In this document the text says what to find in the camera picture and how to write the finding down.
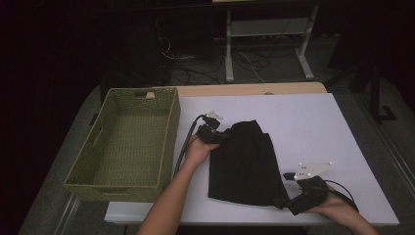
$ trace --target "green wicker basket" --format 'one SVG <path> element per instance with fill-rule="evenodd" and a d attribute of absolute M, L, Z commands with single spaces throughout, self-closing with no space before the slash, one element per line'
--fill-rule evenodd
<path fill-rule="evenodd" d="M 65 181 L 82 200 L 154 202 L 170 181 L 175 88 L 111 89 Z"/>

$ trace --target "hand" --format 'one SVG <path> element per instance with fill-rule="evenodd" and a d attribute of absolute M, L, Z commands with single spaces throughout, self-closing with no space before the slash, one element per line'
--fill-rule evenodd
<path fill-rule="evenodd" d="M 197 135 L 192 135 L 187 146 L 184 164 L 197 167 L 208 157 L 210 151 L 217 147 L 219 144 L 205 144 Z"/>
<path fill-rule="evenodd" d="M 329 193 L 326 201 L 306 212 L 319 213 L 347 227 L 354 235 L 377 235 L 375 228 L 343 199 Z"/>

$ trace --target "black fabric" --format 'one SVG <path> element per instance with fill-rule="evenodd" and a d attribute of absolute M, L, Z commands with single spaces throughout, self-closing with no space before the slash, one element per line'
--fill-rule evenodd
<path fill-rule="evenodd" d="M 269 135 L 255 120 L 225 132 L 231 138 L 210 153 L 208 196 L 254 206 L 273 206 L 273 198 L 288 201 Z"/>

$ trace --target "gray floor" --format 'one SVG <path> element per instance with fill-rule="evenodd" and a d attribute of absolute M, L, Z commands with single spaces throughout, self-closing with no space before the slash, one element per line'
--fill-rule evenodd
<path fill-rule="evenodd" d="M 337 37 L 312 38 L 306 52 L 316 81 L 325 81 L 339 71 L 326 68 Z M 234 56 L 244 69 L 234 63 L 235 83 L 265 82 L 304 82 L 294 48 L 300 45 L 298 38 L 255 38 L 244 42 L 234 42 Z M 258 53 L 268 56 L 261 69 L 256 64 L 255 74 L 244 54 L 252 62 L 263 59 Z M 202 62 L 196 60 L 180 60 L 184 68 L 198 72 L 185 72 L 182 68 L 173 71 L 171 85 L 224 83 L 223 56 L 201 65 L 190 66 Z M 382 125 L 375 123 L 368 115 L 368 91 L 353 94 L 348 90 L 352 75 L 331 87 L 328 91 L 335 95 L 346 121 L 385 195 L 389 199 L 400 224 L 392 227 L 378 228 L 381 234 L 415 234 L 415 204 L 410 181 L 406 180 L 408 170 L 401 171 L 399 166 L 408 165 L 415 170 L 415 115 L 406 107 L 393 85 L 382 80 L 381 105 L 391 107 L 397 120 L 384 121 Z M 21 229 L 21 234 L 123 234 L 124 226 L 104 221 L 108 203 L 78 201 L 64 189 L 63 183 L 69 172 L 71 163 L 82 146 L 83 139 L 89 131 L 89 122 L 99 109 L 99 89 L 91 95 L 81 107 L 67 139 L 57 156 L 49 175 L 39 192 Z M 137 226 L 128 226 L 125 234 L 135 234 Z M 349 234 L 343 228 L 333 225 L 311 227 L 309 234 Z"/>

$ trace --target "white table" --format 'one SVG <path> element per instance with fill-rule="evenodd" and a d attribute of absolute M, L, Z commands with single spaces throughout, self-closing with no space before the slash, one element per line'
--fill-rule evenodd
<path fill-rule="evenodd" d="M 320 176 L 337 181 L 353 195 L 360 212 L 374 225 L 396 225 L 398 220 L 362 156 L 346 121 L 328 93 L 260 96 L 213 96 L 180 98 L 181 117 L 177 133 L 177 158 L 190 125 L 197 115 L 214 110 L 224 116 L 219 130 L 242 120 L 256 119 L 273 141 L 281 173 L 296 171 L 298 163 L 333 162 Z M 299 186 L 283 180 L 291 198 Z M 105 221 L 140 223 L 152 204 L 109 204 Z M 204 225 L 321 225 L 330 220 L 317 214 L 293 216 L 274 207 L 237 205 L 208 198 L 208 159 L 192 179 L 182 216 L 183 224 Z"/>

